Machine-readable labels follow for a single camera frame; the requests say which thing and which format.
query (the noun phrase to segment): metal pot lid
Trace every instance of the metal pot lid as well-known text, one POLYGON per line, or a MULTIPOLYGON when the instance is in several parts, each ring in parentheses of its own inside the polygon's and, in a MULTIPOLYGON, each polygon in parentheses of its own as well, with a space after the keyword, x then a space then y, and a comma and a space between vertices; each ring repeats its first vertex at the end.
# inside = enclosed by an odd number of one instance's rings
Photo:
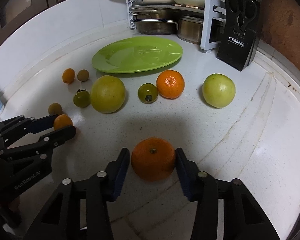
POLYGON ((192 17, 192 16, 188 16, 188 15, 184 15, 181 18, 181 20, 203 24, 203 19, 202 18, 192 17))

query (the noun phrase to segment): black knife block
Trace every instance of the black knife block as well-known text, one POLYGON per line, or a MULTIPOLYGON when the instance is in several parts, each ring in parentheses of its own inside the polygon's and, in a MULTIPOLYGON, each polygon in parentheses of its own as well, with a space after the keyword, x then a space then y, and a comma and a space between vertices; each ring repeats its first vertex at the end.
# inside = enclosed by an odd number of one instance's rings
MULTIPOLYGON (((221 39, 217 58, 228 63, 239 71, 247 67, 254 59, 259 44, 262 30, 260 17, 260 1, 249 0, 256 6, 256 15, 249 22, 242 33, 236 31, 242 24, 242 17, 239 19, 238 12, 231 9, 231 0, 226 1, 226 26, 221 39)), ((243 1, 237 0, 238 9, 242 12, 243 1)))

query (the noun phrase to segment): stainless steel pot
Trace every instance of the stainless steel pot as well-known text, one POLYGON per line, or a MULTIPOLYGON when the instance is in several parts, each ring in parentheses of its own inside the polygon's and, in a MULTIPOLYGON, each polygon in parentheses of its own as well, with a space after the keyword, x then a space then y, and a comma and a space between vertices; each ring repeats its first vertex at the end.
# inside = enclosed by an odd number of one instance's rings
POLYGON ((137 30, 142 34, 167 35, 178 30, 178 11, 156 8, 133 9, 137 30))
MULTIPOLYGON (((179 20, 178 37, 184 41, 200 44, 202 37, 203 18, 183 16, 179 20)), ((210 32, 210 42, 219 41, 223 34, 222 22, 213 19, 210 32)))
POLYGON ((178 37, 184 41, 200 44, 203 18, 183 16, 179 20, 178 37))

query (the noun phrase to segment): green apple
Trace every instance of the green apple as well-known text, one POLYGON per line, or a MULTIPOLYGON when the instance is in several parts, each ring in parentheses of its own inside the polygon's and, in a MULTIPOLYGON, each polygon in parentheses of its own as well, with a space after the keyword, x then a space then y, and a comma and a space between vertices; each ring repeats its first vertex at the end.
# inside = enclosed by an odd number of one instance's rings
POLYGON ((229 105, 235 96, 233 81, 222 74, 212 74, 202 85, 202 93, 206 102, 216 108, 229 105))

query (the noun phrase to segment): green plate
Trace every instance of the green plate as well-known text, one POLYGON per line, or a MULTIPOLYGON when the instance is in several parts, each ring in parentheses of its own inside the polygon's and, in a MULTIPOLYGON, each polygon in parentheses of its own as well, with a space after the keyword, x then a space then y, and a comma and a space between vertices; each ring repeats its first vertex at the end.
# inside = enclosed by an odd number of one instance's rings
POLYGON ((152 70, 176 62, 182 47, 175 41, 140 36, 111 43, 92 58, 96 70, 105 73, 133 73, 152 70))

